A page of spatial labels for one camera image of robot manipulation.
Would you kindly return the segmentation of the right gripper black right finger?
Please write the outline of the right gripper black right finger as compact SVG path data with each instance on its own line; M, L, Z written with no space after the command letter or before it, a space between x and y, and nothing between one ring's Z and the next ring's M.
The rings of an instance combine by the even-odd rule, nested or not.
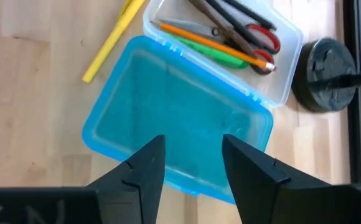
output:
M231 134L223 136L222 156L242 223L270 223L277 193L282 186L327 185Z

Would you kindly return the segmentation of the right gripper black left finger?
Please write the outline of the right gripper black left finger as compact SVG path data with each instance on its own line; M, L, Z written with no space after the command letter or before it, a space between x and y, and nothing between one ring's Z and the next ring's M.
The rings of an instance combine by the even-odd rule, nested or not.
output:
M96 198L89 223L156 223L165 158L165 136L158 135L89 184Z

